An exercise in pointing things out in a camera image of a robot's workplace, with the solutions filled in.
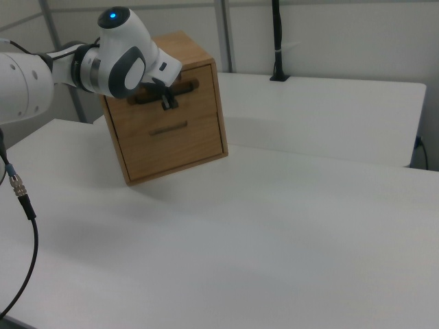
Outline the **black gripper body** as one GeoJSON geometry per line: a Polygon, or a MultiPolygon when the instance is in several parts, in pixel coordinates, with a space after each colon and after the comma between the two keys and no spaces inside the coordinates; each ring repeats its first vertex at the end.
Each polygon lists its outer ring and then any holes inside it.
{"type": "Polygon", "coordinates": [[[168,91],[168,87],[155,82],[141,82],[139,84],[139,97],[144,99],[161,99],[168,91]]]}

